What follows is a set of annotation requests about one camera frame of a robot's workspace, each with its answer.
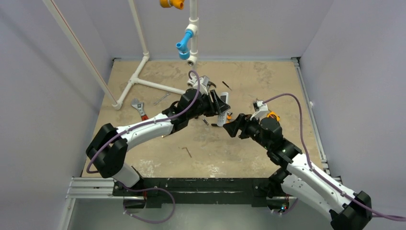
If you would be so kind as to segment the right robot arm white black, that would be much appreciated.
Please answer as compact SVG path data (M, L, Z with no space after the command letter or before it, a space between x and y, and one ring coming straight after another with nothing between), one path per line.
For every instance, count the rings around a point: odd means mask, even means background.
M279 166L263 187L268 197L293 195L325 216L335 230L362 230L371 221L371 197L345 187L308 161L305 153L284 138L275 118L259 120L239 114L223 127L232 138L250 138L260 144Z

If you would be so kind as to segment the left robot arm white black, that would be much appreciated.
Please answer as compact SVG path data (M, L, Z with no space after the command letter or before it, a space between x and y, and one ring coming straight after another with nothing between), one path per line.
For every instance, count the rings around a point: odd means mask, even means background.
M103 125L85 153L102 178L121 182L129 195L137 196L143 189L142 177L125 163L126 153L139 144L180 131L193 118L225 115L230 109L228 101L227 92L217 94L211 90L205 94L198 89L188 89L155 117L127 126Z

